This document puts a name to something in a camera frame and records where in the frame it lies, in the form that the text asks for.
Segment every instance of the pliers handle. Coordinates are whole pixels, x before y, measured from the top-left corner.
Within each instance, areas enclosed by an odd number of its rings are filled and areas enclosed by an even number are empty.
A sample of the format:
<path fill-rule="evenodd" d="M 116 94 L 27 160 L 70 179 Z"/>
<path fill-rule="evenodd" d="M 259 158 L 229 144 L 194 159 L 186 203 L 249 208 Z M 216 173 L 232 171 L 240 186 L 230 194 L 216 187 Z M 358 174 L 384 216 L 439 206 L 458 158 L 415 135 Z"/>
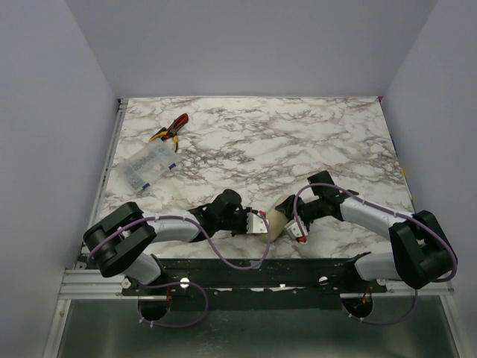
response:
<path fill-rule="evenodd" d="M 186 125 L 188 121 L 189 116 L 187 116 L 187 113 L 181 114 L 172 122 L 169 128 L 166 129 L 165 127 L 162 127 L 159 131 L 157 131 L 157 133 L 149 139 L 149 142 L 152 142 L 157 138 L 160 138 L 162 140 L 172 138 L 174 140 L 174 151 L 177 151 L 177 149 L 179 148 L 179 139 L 177 138 L 177 132 L 184 125 Z"/>

